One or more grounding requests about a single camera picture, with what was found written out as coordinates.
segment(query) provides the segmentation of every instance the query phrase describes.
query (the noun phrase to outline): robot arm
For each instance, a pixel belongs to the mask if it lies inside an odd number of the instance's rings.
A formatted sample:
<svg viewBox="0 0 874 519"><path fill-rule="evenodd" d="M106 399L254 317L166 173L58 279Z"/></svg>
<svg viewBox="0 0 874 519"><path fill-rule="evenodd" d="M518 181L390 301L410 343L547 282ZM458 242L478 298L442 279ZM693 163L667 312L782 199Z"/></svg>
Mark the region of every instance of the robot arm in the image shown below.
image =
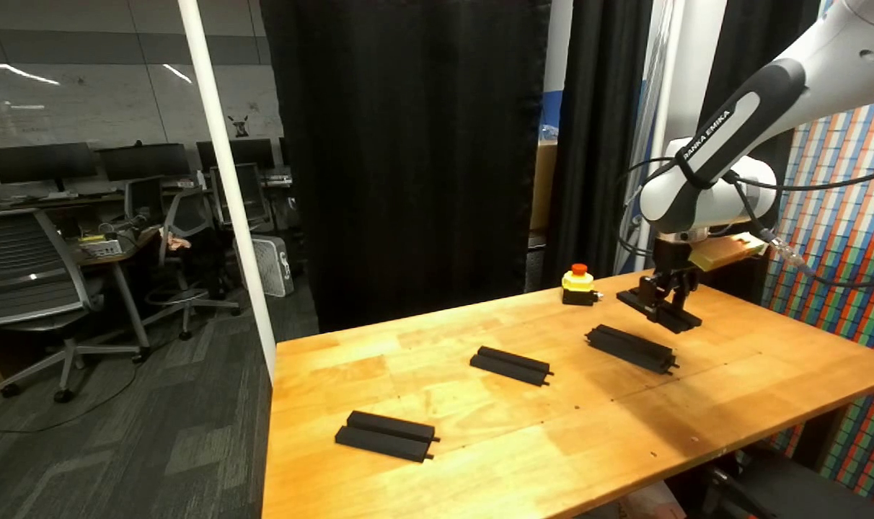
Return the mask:
<svg viewBox="0 0 874 519"><path fill-rule="evenodd" d="M621 301L673 331L699 325L700 320L680 310L694 289L693 242L707 237L710 224L759 219L776 203L772 188L729 186L726 173L776 186L772 170L748 160L748 150L801 121L872 102L874 0L837 0L642 186L641 214L657 237L655 275Z"/></svg>

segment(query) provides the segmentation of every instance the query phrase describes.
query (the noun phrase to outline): colorful patterned wall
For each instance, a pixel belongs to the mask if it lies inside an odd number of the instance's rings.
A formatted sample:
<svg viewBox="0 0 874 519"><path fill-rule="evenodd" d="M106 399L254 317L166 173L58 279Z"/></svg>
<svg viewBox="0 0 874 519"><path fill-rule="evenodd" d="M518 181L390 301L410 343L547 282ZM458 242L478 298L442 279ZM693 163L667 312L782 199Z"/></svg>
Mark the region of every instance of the colorful patterned wall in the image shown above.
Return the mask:
<svg viewBox="0 0 874 519"><path fill-rule="evenodd" d="M874 173L874 105L795 129L787 186L864 173ZM818 276L874 279L874 181L784 194L776 235ZM823 286L794 263L772 259L763 305L874 348L874 291ZM874 498L874 396L847 409L823 474Z"/></svg>

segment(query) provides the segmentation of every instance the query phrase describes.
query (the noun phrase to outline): black curtain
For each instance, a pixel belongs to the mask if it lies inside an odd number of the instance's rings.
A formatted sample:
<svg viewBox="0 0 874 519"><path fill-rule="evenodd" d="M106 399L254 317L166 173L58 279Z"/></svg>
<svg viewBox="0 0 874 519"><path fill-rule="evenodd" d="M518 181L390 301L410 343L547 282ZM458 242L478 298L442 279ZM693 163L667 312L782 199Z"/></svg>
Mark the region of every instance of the black curtain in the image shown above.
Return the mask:
<svg viewBox="0 0 874 519"><path fill-rule="evenodd" d="M576 0L547 214L544 282L613 271L652 0Z"/></svg>
<svg viewBox="0 0 874 519"><path fill-rule="evenodd" d="M814 21L817 0L729 0L713 75L700 105L700 121L707 121L752 73L784 53ZM784 181L791 138L794 134L782 134L751 154L752 160L768 163L776 170L779 181ZM776 214L779 212L772 207L761 224L772 227ZM751 302L761 302L763 276L768 259L751 259L720 269L703 282L738 294Z"/></svg>
<svg viewBox="0 0 874 519"><path fill-rule="evenodd" d="M547 0L262 0L321 328L523 291Z"/></svg>

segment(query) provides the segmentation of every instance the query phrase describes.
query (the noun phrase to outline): wooden tabletop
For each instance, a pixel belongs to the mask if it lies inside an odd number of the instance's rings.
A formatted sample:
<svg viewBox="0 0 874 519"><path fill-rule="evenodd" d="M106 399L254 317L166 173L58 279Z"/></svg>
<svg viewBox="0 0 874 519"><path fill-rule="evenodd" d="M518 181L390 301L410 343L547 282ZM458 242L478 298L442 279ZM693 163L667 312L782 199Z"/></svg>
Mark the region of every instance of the wooden tabletop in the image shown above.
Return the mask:
<svg viewBox="0 0 874 519"><path fill-rule="evenodd" d="M874 348L700 286L673 334L599 279L280 343L262 517L572 517L874 393ZM595 325L678 354L655 376L585 347ZM547 387L469 366L478 347L547 360ZM416 464L335 444L351 409L433 423Z"/></svg>

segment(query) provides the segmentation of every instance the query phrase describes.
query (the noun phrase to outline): floor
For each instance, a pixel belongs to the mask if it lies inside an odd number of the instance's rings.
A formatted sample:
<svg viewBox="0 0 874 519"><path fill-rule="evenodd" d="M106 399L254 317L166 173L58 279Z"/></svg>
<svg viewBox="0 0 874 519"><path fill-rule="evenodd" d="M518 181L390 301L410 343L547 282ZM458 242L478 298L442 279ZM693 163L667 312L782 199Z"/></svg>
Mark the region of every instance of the floor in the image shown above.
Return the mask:
<svg viewBox="0 0 874 519"><path fill-rule="evenodd" d="M269 301L277 340L316 331L305 289ZM269 376L250 312L143 360L99 360L74 400L42 377L0 399L0 517L259 517Z"/></svg>

